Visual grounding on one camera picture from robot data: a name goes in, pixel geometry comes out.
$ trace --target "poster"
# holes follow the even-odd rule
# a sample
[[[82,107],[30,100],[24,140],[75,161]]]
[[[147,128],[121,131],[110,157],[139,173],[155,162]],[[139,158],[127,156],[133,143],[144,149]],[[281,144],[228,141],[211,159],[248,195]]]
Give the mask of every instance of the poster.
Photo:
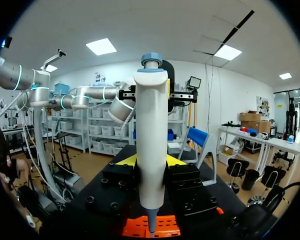
[[[97,86],[99,84],[104,84],[106,82],[106,76],[100,74],[99,72],[94,72],[92,77],[92,86]]]
[[[268,120],[270,115],[269,100],[267,98],[256,96],[256,109],[261,114],[261,119]]]

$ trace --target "orange tray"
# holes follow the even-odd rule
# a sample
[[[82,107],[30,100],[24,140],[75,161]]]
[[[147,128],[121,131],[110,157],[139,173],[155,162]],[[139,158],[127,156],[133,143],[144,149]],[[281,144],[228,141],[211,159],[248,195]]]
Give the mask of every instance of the orange tray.
[[[155,238],[167,238],[180,236],[180,230],[174,215],[156,217]],[[141,216],[136,219],[128,219],[123,229],[122,236],[134,238],[151,238],[148,227],[148,217]]]

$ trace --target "person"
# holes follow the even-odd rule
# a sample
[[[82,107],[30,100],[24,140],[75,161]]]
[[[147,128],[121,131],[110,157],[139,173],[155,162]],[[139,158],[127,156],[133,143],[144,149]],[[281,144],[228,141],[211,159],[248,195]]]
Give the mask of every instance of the person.
[[[12,198],[15,207],[20,211],[22,215],[26,217],[26,220],[31,227],[35,228],[36,224],[28,211],[21,205],[15,195],[11,192],[11,187],[15,179],[20,179],[21,175],[24,176],[26,182],[29,181],[29,166],[24,159],[14,159],[10,156],[10,148],[6,141],[5,135],[0,129],[0,179],[3,188],[7,194]]]

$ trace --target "blue box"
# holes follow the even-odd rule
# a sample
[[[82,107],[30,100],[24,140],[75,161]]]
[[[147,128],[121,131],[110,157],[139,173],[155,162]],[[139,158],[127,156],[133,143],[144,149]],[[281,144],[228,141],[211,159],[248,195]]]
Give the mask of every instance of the blue box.
[[[168,141],[173,141],[174,140],[174,131],[172,129],[168,129]],[[137,131],[133,131],[133,139],[137,139]]]
[[[54,85],[54,93],[55,94],[68,94],[69,86],[63,83],[57,83]]]
[[[168,141],[173,141],[174,140],[174,131],[172,131],[171,128],[168,128]]]
[[[253,128],[248,128],[248,133],[250,134],[250,133],[258,133],[258,131],[257,130],[255,130],[255,129],[253,129]]]

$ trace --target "blue chair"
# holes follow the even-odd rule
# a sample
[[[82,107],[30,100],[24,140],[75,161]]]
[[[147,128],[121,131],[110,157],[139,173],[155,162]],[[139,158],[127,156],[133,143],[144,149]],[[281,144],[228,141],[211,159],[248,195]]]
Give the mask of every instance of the blue chair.
[[[195,151],[195,159],[196,159],[196,166],[200,169],[201,164],[203,163],[206,155],[208,153],[211,154],[212,157],[212,168],[213,168],[213,179],[203,181],[202,184],[204,186],[209,186],[215,184],[217,182],[217,140],[214,135],[209,134],[207,132],[201,131],[194,127],[189,127],[184,138],[181,151],[179,153],[178,159],[181,160],[182,153],[184,148],[189,140],[194,142],[194,151]],[[198,146],[201,147],[200,152],[200,159],[198,159]]]

